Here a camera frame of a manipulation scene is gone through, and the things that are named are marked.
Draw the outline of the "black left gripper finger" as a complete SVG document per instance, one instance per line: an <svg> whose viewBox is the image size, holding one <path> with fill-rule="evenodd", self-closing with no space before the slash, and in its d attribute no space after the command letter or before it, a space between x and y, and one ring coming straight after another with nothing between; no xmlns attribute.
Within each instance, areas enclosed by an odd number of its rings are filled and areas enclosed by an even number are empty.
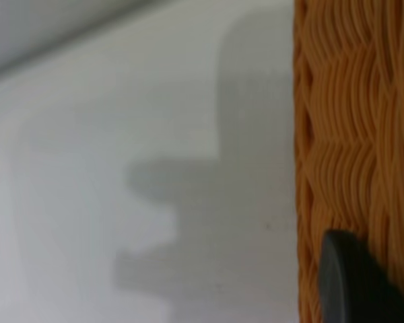
<svg viewBox="0 0 404 323"><path fill-rule="evenodd" d="M404 297L348 231L323 236L318 294L323 322L404 322Z"/></svg>

